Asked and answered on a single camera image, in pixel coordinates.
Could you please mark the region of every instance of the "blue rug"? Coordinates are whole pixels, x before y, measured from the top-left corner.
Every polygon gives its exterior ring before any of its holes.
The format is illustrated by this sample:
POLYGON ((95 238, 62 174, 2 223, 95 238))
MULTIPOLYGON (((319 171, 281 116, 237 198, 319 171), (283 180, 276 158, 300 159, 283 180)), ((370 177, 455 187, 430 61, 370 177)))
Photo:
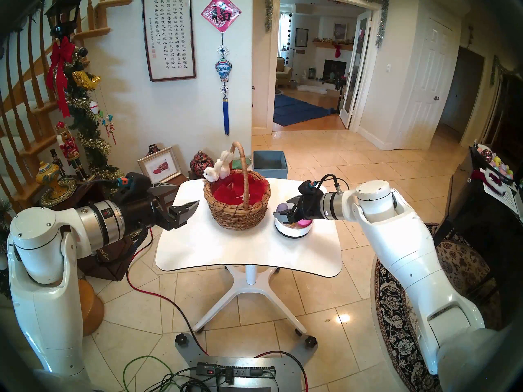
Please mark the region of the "blue rug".
POLYGON ((274 121, 281 126, 325 117, 335 112, 334 108, 317 107, 286 95, 274 97, 274 121))

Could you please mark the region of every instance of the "gray storage box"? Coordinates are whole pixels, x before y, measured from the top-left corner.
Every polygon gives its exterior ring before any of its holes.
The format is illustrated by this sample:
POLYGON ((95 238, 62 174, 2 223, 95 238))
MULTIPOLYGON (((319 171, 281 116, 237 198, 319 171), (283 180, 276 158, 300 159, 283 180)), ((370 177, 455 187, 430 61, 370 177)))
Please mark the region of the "gray storage box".
POLYGON ((287 160, 281 150, 254 150, 253 170, 266 178, 287 179, 287 160))

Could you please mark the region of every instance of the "picture frame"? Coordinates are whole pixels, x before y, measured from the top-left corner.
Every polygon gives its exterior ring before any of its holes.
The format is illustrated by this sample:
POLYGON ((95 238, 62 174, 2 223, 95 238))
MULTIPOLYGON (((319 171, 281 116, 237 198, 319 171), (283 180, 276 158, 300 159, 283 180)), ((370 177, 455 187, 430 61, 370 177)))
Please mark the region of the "picture frame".
POLYGON ((156 82, 196 78, 192 0, 142 0, 142 17, 149 79, 156 82))
POLYGON ((306 48, 308 42, 308 29, 296 28, 294 34, 294 46, 299 48, 306 48))
POLYGON ((153 184, 169 181, 181 174, 172 146, 141 158, 138 165, 153 184))
POLYGON ((332 40, 335 42, 338 40, 345 40, 347 37, 347 27, 348 25, 346 23, 335 23, 332 40))

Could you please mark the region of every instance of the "black knob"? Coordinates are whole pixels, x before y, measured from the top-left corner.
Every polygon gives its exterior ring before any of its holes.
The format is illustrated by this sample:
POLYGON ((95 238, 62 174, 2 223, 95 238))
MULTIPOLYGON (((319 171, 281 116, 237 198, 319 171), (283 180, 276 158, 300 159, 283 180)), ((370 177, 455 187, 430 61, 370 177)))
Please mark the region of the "black knob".
POLYGON ((176 336, 176 338, 174 339, 174 341, 176 342, 176 344, 178 345, 185 345, 187 344, 187 336, 183 333, 180 333, 176 336))
POLYGON ((317 344, 318 344, 318 342, 316 341, 316 337, 308 336, 308 337, 305 339, 305 347, 306 347, 306 348, 312 349, 312 348, 314 348, 317 344))

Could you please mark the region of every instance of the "white door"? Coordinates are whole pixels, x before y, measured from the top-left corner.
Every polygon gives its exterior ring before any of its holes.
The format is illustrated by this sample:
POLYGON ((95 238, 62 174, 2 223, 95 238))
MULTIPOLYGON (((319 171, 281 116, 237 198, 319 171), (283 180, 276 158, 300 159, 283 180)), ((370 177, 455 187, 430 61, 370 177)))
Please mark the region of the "white door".
POLYGON ((352 57, 350 59, 350 66, 347 73, 345 99, 343 101, 343 107, 339 112, 339 117, 347 129, 349 128, 352 117, 356 112, 356 100, 358 99, 365 59, 367 58, 366 54, 369 44, 370 21, 372 20, 371 14, 371 11, 365 11, 363 14, 358 16, 358 21, 356 22, 352 57))
POLYGON ((449 50, 452 33, 442 24, 430 18, 427 20, 414 87, 395 148, 427 149, 430 146, 445 106, 445 98, 440 97, 443 88, 448 89, 446 76, 451 62, 449 50))

